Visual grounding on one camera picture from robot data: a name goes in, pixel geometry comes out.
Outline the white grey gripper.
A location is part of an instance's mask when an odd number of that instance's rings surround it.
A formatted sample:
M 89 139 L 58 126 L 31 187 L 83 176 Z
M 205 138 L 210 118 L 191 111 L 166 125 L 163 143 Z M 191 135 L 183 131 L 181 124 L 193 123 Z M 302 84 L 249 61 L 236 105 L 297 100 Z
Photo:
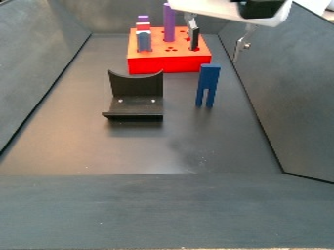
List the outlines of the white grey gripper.
M 238 3 L 230 0 L 167 0 L 171 8 L 185 12 L 185 21 L 191 38 L 191 50 L 198 47 L 199 27 L 197 26 L 197 14 L 220 19 L 252 23 L 246 26 L 246 34 L 238 39 L 233 63 L 238 62 L 241 52 L 252 47 L 250 38 L 257 31 L 257 25 L 276 27 L 288 18 L 293 0 L 286 0 L 277 14 L 272 18 L 246 19 L 240 14 Z

